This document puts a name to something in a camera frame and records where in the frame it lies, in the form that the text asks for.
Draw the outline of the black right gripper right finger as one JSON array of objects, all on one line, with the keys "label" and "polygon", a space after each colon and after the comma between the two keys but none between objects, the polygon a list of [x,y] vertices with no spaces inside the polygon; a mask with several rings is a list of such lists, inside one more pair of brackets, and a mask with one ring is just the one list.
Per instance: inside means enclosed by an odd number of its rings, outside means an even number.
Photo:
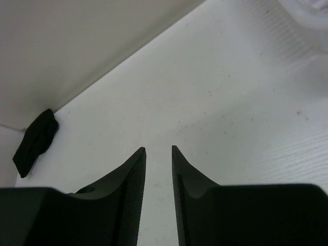
[{"label": "black right gripper right finger", "polygon": [[327,194],[306,183],[222,186],[172,147],[180,245],[327,245]]}]

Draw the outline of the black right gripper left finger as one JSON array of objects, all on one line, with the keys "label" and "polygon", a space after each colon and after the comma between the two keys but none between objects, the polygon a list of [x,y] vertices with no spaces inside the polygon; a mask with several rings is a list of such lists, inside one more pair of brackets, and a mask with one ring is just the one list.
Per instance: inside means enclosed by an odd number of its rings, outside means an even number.
[{"label": "black right gripper left finger", "polygon": [[136,245],[146,150],[76,193],[1,189],[1,245]]}]

